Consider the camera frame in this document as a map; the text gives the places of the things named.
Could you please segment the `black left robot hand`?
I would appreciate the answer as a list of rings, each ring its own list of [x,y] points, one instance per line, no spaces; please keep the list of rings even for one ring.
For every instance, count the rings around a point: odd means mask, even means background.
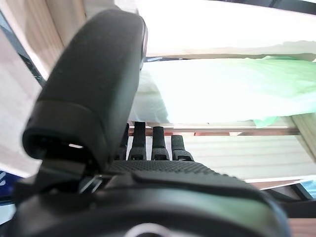
[[[18,181],[6,237],[288,237],[268,194],[193,161],[114,160],[146,55],[142,17],[106,10],[74,36],[22,135],[42,161]]]

